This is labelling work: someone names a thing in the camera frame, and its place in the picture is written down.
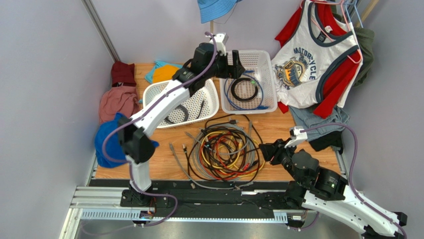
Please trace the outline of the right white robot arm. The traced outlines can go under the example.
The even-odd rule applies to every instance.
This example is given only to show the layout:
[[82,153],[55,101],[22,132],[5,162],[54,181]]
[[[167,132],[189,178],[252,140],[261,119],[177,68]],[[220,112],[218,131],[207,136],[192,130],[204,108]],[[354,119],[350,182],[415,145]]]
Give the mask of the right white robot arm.
[[321,167],[308,152],[287,141],[260,144],[264,160],[281,165],[292,176],[283,196],[290,209],[310,209],[335,219],[365,239],[405,239],[407,215],[381,208],[351,187],[339,173]]

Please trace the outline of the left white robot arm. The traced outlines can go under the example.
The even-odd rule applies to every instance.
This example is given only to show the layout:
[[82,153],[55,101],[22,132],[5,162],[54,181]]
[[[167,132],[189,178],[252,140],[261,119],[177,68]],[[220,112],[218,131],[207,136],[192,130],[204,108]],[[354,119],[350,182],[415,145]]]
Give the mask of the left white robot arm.
[[150,203],[154,194],[149,192],[151,178],[149,159],[155,152],[150,139],[157,126],[184,101],[205,86],[210,78],[237,79],[245,72],[238,50],[231,58],[225,50],[212,43],[201,43],[191,59],[178,69],[158,98],[131,116],[118,121],[118,143],[130,166],[130,192],[134,202]]

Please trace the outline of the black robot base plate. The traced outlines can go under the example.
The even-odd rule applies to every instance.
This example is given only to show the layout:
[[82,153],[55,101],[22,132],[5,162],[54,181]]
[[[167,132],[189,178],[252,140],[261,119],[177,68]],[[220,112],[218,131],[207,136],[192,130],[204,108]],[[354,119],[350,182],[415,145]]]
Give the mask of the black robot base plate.
[[153,197],[127,188],[121,194],[122,207],[156,209],[156,216],[269,216],[272,212],[304,216],[307,209],[290,206],[284,200],[288,182],[256,181],[241,189],[229,189],[223,182],[206,182],[200,187],[191,181],[154,180],[148,189]]

